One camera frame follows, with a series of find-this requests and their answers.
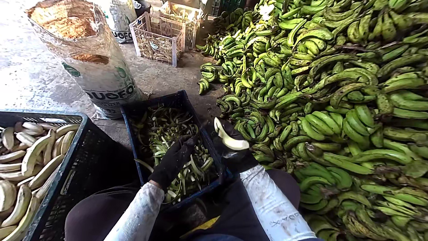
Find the person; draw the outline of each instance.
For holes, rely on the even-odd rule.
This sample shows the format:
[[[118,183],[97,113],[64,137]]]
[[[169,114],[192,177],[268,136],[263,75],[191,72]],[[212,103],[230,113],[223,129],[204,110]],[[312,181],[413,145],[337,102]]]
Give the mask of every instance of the person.
[[[243,136],[222,121],[235,139]],[[186,241],[319,241],[297,210],[300,189],[294,178],[259,165],[250,151],[233,151],[213,139],[230,171],[239,173],[226,195],[229,202],[209,229],[196,230]],[[65,222],[66,241],[146,241],[161,207],[165,188],[190,159],[196,137],[176,141],[139,190],[114,187],[78,203]]]

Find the white arm sleeve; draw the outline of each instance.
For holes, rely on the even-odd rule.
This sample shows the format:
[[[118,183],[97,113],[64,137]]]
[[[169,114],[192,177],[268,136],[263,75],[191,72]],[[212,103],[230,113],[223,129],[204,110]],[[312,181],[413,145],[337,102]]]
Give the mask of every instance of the white arm sleeve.
[[[104,241],[147,241],[158,216],[164,192],[146,183]]]
[[[257,218],[271,241],[316,238],[299,211],[261,165],[240,175]]]

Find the gloved hand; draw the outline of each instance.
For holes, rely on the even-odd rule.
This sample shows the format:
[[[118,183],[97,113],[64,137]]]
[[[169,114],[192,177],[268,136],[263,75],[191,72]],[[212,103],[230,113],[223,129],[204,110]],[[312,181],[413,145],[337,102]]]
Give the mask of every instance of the gloved hand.
[[[149,181],[155,181],[163,190],[177,177],[184,164],[190,161],[190,154],[197,142],[197,136],[180,138],[166,151],[159,165],[149,176]]]
[[[229,122],[225,120],[220,120],[220,122],[230,137],[236,140],[244,140],[244,137],[239,133],[239,131],[235,130]],[[222,139],[218,135],[214,136],[212,139],[214,147],[216,148],[219,155],[221,155],[226,160],[226,166],[231,172],[241,173],[259,164],[249,149],[235,151],[225,146],[222,143]]]

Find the green logo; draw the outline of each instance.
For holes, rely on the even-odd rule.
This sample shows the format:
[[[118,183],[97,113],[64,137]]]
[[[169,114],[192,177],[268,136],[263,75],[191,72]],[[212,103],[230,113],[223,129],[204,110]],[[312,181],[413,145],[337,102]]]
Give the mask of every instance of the green logo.
[[[66,63],[62,63],[62,66],[64,66],[64,69],[67,70],[67,72],[69,72],[70,75],[76,76],[76,77],[80,76],[80,72],[77,69],[71,67],[70,65]]]
[[[126,72],[124,69],[122,69],[121,67],[116,67],[117,72],[119,73],[119,76],[122,78],[126,77]]]

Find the pile of plantains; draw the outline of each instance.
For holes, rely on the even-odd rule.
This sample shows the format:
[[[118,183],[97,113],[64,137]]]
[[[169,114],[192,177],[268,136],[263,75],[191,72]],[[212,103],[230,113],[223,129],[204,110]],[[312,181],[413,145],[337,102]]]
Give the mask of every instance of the pile of plantains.
[[[320,238],[428,240],[428,1],[261,0],[214,20],[200,93]]]

